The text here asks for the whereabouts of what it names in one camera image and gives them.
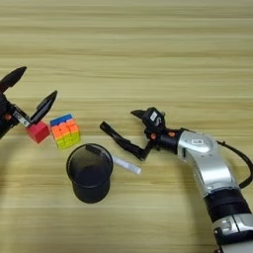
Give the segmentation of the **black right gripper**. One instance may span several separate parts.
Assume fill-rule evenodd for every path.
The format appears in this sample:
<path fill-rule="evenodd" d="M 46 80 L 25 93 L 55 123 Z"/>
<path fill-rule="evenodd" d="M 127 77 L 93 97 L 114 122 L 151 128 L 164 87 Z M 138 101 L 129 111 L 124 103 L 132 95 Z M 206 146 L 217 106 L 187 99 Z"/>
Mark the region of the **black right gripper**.
<path fill-rule="evenodd" d="M 145 111 L 144 110 L 134 110 L 131 113 L 142 119 Z M 152 148 L 157 150 L 166 149 L 170 152 L 177 154 L 178 153 L 178 143 L 179 138 L 182 134 L 180 129 L 170 129 L 165 128 L 160 132 L 155 132 L 154 130 L 146 129 L 144 131 L 148 142 L 145 148 L 141 148 L 135 144 L 132 144 L 129 140 L 121 137 L 118 134 L 113 135 L 113 140 L 124 150 L 133 154 L 139 160 L 145 160 Z"/>

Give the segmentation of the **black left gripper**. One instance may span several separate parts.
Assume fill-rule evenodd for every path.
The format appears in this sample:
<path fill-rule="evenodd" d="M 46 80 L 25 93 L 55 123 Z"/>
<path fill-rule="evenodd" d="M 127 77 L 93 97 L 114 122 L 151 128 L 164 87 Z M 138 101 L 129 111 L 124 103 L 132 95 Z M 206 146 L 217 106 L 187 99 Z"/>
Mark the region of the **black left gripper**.
<path fill-rule="evenodd" d="M 40 102 L 37 106 L 37 111 L 31 118 L 17 105 L 9 102 L 2 93 L 13 87 L 22 78 L 26 70 L 26 66 L 19 67 L 0 80 L 0 138 L 18 124 L 29 127 L 32 123 L 37 124 L 40 122 L 49 112 L 56 99 L 57 91 L 53 91 Z"/>

